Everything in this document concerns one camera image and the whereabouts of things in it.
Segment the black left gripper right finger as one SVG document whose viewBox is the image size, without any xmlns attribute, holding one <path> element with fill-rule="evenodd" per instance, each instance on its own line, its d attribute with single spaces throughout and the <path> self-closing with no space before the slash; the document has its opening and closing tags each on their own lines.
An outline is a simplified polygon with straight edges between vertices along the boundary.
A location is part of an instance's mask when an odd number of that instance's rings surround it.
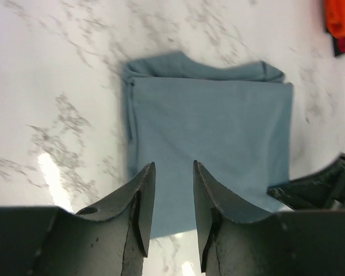
<svg viewBox="0 0 345 276">
<path fill-rule="evenodd" d="M 345 209 L 271 213 L 193 165 L 201 271 L 206 275 L 345 275 Z"/>
</svg>

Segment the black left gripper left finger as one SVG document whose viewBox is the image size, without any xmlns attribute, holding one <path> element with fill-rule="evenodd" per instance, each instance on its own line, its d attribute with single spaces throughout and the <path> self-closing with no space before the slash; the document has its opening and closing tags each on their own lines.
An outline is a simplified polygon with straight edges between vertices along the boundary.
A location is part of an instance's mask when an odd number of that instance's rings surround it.
<svg viewBox="0 0 345 276">
<path fill-rule="evenodd" d="M 140 275 L 148 255 L 156 169 L 72 214 L 0 206 L 0 275 Z"/>
</svg>

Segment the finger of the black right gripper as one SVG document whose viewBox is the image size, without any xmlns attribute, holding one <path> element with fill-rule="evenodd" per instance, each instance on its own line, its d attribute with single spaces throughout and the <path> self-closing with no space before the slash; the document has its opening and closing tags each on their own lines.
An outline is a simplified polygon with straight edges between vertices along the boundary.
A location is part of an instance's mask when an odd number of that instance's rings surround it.
<svg viewBox="0 0 345 276">
<path fill-rule="evenodd" d="M 270 186 L 267 194 L 293 210 L 345 209 L 345 154 L 311 175 Z"/>
</svg>

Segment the blue-grey t-shirt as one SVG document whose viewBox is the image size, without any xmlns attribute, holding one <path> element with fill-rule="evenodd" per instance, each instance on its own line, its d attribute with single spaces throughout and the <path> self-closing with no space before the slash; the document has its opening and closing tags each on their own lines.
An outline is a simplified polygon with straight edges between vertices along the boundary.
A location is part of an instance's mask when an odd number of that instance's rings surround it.
<svg viewBox="0 0 345 276">
<path fill-rule="evenodd" d="M 250 203 L 278 211 L 266 193 L 289 179 L 293 85 L 263 62 L 231 68 L 182 52 L 122 68 L 127 172 L 156 166 L 151 237 L 196 227 L 193 162 Z"/>
</svg>

